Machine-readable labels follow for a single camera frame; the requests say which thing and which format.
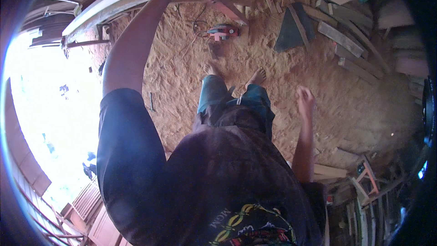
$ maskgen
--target hammer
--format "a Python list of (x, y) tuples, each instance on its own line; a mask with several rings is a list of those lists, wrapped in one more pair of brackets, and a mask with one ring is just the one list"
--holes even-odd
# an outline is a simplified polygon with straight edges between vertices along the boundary
[(152, 100), (152, 93), (151, 93), (151, 92), (149, 92), (149, 97), (150, 97), (150, 111), (151, 111), (151, 112), (156, 112), (156, 111), (153, 109), (153, 100)]

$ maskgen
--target hand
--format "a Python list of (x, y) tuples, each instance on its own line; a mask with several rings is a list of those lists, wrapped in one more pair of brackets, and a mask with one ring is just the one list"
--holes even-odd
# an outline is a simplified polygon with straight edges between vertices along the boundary
[(311, 90), (307, 87), (299, 86), (296, 92), (296, 99), (302, 120), (304, 122), (312, 122), (315, 98)]

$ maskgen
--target black t-shirt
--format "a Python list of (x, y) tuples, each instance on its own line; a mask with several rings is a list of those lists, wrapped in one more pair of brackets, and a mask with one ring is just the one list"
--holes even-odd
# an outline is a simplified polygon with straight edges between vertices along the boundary
[(118, 231), (134, 245), (222, 245), (260, 230), (287, 245), (320, 245), (323, 186), (298, 183), (265, 134), (235, 123), (251, 122), (246, 107), (222, 115), (218, 127), (195, 126), (166, 161), (141, 95), (103, 98), (97, 176)]

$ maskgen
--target dirt floor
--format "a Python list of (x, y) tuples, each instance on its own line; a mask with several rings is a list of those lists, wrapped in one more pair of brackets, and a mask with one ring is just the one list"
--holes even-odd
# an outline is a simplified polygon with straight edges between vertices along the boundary
[[(298, 141), (301, 122), (295, 90), (304, 85), (313, 91), (317, 102), (314, 128), (317, 163), (352, 171), (356, 168), (356, 157), (338, 154), (336, 148), (341, 147), (358, 154), (376, 152), (371, 161), (387, 164), (421, 126), (421, 107), (408, 93), (407, 77), (394, 73), (386, 75), (379, 85), (369, 85), (337, 65), (335, 44), (318, 33), (316, 27), (310, 52), (299, 46), (276, 53), (272, 47), (284, 13), (271, 15), (265, 0), (256, 0), (255, 6), (249, 12), (249, 27), (241, 28), (240, 37), (216, 43), (221, 57), (215, 63), (228, 88), (236, 86), (234, 97), (244, 92), (245, 83), (259, 66), (265, 67), (267, 80), (263, 86), (276, 114), (273, 143), (284, 158), (292, 160)], [(144, 71), (145, 105), (149, 108), (152, 92), (156, 112), (150, 115), (166, 152), (172, 152), (191, 132), (205, 76), (202, 66), (212, 60), (208, 43), (214, 41), (195, 38), (193, 32), (193, 21), (203, 8), (203, 3), (181, 3), (179, 11), (177, 4), (168, 6)], [(115, 38), (131, 19), (128, 15), (113, 22)], [(233, 24), (211, 8), (206, 8), (197, 20), (196, 32), (218, 23)], [(110, 46), (84, 49), (94, 59), (93, 70), (99, 80), (97, 69), (109, 49)]]

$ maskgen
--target sawdust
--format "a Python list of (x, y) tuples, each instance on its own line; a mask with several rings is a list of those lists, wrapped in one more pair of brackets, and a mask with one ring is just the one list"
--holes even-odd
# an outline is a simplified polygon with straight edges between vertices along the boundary
[[(315, 155), (317, 163), (353, 170), (356, 157), (338, 155), (336, 147), (369, 155), (377, 152), (379, 161), (390, 161), (393, 150), (405, 145), (421, 126), (420, 107), (408, 93), (407, 78), (391, 74), (379, 85), (369, 85), (337, 65), (335, 45), (316, 28), (316, 39), (311, 41), (309, 52), (299, 46), (276, 53), (272, 48), (284, 13), (271, 15), (264, 0), (256, 0), (254, 6), (249, 12), (249, 27), (241, 28), (241, 36), (219, 42), (222, 55), (215, 63), (228, 88), (236, 86), (234, 96), (244, 92), (245, 83), (259, 66), (266, 69), (263, 86), (276, 114), (273, 143), (284, 158), (292, 160), (298, 141), (301, 122), (295, 90), (304, 85), (313, 91), (317, 101), (314, 116), (315, 148), (320, 152)], [(178, 12), (175, 4), (170, 4), (159, 23), (146, 63), (142, 95), (149, 108), (149, 92), (153, 93), (156, 112), (150, 115), (166, 152), (172, 152), (191, 132), (204, 77), (202, 66), (211, 61), (208, 43), (214, 41), (195, 37), (193, 32), (193, 21), (203, 8), (202, 3), (182, 3)], [(115, 38), (130, 20), (126, 16), (113, 22)], [(206, 8), (198, 19), (196, 32), (218, 23), (234, 24), (222, 13)], [(95, 46), (90, 51), (96, 70), (107, 55), (107, 48)]]

